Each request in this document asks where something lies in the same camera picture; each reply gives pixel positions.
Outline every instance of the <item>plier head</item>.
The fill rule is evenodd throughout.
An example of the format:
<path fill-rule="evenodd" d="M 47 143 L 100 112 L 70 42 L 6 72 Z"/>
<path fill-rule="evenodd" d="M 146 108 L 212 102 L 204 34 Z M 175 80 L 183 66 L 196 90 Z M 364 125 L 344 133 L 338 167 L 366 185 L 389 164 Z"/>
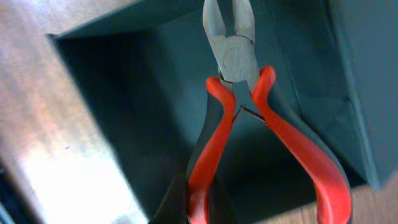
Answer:
<path fill-rule="evenodd" d="M 254 15 L 249 0 L 233 0 L 233 11 L 236 35 L 226 36 L 217 0 L 205 0 L 203 26 L 221 78 L 231 83 L 246 80 L 253 92 L 260 74 L 254 54 Z"/>

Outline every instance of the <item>red and black handle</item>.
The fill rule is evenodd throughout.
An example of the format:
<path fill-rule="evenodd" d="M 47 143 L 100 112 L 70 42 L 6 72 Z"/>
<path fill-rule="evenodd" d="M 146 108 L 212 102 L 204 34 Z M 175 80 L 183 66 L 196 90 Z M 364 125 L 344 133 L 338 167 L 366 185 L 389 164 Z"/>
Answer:
<path fill-rule="evenodd" d="M 341 224 L 351 220 L 351 193 L 345 172 L 328 146 L 284 103 L 275 71 L 264 67 L 252 93 L 267 126 L 285 144 L 312 178 L 317 194 L 318 222 Z"/>
<path fill-rule="evenodd" d="M 210 77 L 205 124 L 188 163 L 185 178 L 187 214 L 192 224 L 209 223 L 209 190 L 232 129 L 235 97 L 220 80 Z"/>

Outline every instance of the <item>wire cutter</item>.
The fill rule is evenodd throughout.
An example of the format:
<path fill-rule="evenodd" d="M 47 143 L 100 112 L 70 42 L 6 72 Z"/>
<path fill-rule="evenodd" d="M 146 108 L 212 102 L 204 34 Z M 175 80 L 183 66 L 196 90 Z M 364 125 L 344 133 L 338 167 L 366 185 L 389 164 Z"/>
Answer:
<path fill-rule="evenodd" d="M 226 28 L 216 0 L 205 0 L 203 26 L 220 77 L 206 81 L 207 111 L 203 129 L 185 174 L 187 215 L 192 224 L 210 223 L 209 189 L 213 183 L 235 110 L 233 83 L 247 81 L 251 98 L 272 130 L 312 178 L 321 224 L 351 220 L 351 193 L 345 172 L 320 137 L 283 101 L 272 67 L 259 70 L 254 53 L 254 15 L 249 0 L 233 0 L 236 35 Z"/>

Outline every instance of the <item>plier handle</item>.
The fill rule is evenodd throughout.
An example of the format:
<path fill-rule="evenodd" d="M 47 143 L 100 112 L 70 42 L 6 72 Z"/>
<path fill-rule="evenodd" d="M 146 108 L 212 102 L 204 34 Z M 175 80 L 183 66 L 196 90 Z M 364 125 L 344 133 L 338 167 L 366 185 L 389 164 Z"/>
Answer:
<path fill-rule="evenodd" d="M 233 0 L 236 35 L 227 37 L 216 0 L 205 0 L 203 26 L 218 62 L 220 77 L 206 81 L 205 124 L 185 174 L 187 214 L 192 224 L 210 223 L 209 190 L 232 130 L 236 106 L 233 83 L 246 80 L 251 98 L 267 127 L 283 142 L 312 178 L 318 222 L 348 223 L 351 193 L 345 172 L 320 137 L 286 103 L 275 85 L 272 67 L 258 69 L 254 54 L 254 15 L 249 0 Z"/>

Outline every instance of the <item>wooden surface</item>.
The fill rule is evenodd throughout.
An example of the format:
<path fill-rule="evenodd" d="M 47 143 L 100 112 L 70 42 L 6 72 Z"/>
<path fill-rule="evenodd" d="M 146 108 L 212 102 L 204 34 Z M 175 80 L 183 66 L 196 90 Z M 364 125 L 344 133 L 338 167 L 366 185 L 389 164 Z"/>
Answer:
<path fill-rule="evenodd" d="M 111 147 L 44 35 L 133 1 L 0 1 L 0 159 L 42 222 L 145 221 Z M 397 223 L 398 174 L 382 192 L 360 187 L 353 197 L 354 223 Z M 315 220 L 315 206 L 307 205 L 262 223 Z"/>

